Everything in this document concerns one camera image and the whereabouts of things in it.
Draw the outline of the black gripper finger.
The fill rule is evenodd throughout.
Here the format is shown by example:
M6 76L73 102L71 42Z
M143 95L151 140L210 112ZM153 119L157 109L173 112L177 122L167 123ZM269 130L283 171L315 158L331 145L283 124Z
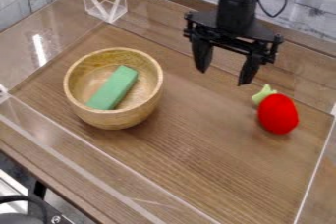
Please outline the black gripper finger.
M193 36L193 52L195 58L197 68L205 73L213 61L213 45L209 41L203 40L198 36Z
M239 81L238 81L239 85L251 84L259 72L262 63L263 63L263 57L259 54L251 54L247 56L239 74Z

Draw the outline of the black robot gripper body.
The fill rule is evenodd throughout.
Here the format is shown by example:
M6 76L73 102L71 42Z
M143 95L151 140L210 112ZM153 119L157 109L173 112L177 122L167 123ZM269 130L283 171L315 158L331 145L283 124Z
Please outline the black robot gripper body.
M247 56L259 54L262 65L274 63L285 38L257 20L259 0L218 0L213 11L191 11L186 14L185 36L209 41L213 49L227 49Z

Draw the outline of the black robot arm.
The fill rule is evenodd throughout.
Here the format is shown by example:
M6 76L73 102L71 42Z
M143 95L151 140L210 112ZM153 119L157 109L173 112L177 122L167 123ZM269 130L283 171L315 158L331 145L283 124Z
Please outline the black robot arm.
M257 7L275 18L287 8L289 0L277 14L271 14L261 0L218 0L213 11L190 11L185 15L185 36L193 44L197 68L205 73L219 47L246 56L238 84L251 84L261 66L275 63L285 37L274 33L257 19Z

